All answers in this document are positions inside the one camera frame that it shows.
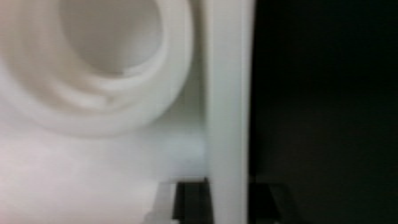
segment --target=toilet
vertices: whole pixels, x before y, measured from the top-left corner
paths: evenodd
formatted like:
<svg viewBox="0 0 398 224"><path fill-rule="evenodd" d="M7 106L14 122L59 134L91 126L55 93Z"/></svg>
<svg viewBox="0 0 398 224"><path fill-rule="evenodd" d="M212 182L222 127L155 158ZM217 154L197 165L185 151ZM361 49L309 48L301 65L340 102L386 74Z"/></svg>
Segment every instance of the toilet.
<svg viewBox="0 0 398 224"><path fill-rule="evenodd" d="M87 7L109 4L103 0L86 2ZM135 13L141 13L139 17L150 18L142 22L157 23L158 30L146 31L146 24L132 24L135 26L128 27L130 23L125 22L126 25L114 25L121 26L119 29L130 29L130 33L148 33L135 45L153 45L142 47L153 48L153 52L139 63L119 66L119 71L112 72L87 63L71 38L68 39L66 31L84 32L64 27L68 24L62 13L68 13L68 4L73 5L73 1L9 1L11 11L4 14L9 18L2 21L7 33L0 39L0 89L11 104L39 125L75 136L102 137L142 127L176 100L190 69L192 12L187 0L121 0L119 5L132 9L137 8L135 5L144 5ZM160 36L157 41L151 41L151 32ZM121 40L109 41L109 45L118 45L118 41ZM148 54L146 49L137 48L132 52L135 51ZM125 55L125 64L128 65L128 59L137 61L139 57Z"/></svg>
<svg viewBox="0 0 398 224"><path fill-rule="evenodd" d="M0 154L45 158L13 154L7 179L0 157L0 222L173 223L208 178L215 224L245 224L253 17L254 0L0 0Z"/></svg>

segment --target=toilet rim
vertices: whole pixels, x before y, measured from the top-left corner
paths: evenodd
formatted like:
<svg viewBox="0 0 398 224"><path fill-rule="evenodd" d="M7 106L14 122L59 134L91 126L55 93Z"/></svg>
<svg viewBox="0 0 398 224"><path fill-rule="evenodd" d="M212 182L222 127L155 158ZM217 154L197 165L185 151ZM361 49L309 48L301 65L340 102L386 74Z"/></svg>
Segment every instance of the toilet rim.
<svg viewBox="0 0 398 224"><path fill-rule="evenodd" d="M153 0L162 45L148 61L116 77L78 58L62 34L59 1L9 1L13 19L0 24L9 29L0 37L0 83L7 88L0 91L46 128L71 135L114 135L155 120L183 87L194 50L190 4L187 0Z"/></svg>

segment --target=white porcelain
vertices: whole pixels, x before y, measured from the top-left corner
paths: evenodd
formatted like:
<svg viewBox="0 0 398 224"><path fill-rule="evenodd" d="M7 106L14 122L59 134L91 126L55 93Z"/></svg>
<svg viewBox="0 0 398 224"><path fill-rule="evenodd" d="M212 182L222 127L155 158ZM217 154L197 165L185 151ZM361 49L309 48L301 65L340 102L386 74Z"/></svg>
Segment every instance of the white porcelain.
<svg viewBox="0 0 398 224"><path fill-rule="evenodd" d="M157 12L148 13L158 13L162 35L157 51L109 73L71 46L61 2L2 0L0 94L48 129L102 137L142 127L174 102L192 59L190 5L187 0L153 0Z"/></svg>

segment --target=toilet bowl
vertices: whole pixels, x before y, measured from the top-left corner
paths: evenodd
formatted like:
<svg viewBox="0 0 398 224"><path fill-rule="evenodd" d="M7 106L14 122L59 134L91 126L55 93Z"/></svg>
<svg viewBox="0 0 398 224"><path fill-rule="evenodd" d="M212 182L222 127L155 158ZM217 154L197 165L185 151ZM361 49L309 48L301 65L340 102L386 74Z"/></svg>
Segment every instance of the toilet bowl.
<svg viewBox="0 0 398 224"><path fill-rule="evenodd" d="M148 125L178 97L194 49L190 5L187 0L151 0L142 15L158 16L160 41L146 58L112 71L73 46L62 1L2 0L0 95L45 128L102 137ZM142 27L132 29L139 34Z"/></svg>

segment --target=toilet seat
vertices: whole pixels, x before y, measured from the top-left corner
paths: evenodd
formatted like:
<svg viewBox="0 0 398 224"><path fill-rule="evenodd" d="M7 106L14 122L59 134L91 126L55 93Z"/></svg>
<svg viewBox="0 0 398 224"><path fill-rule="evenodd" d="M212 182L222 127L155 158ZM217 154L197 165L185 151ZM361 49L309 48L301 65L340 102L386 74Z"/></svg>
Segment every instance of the toilet seat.
<svg viewBox="0 0 398 224"><path fill-rule="evenodd" d="M68 43L59 0L2 0L0 94L36 123L75 136L118 135L164 114L189 76L194 28L187 0L155 0L162 45L148 61L105 74Z"/></svg>

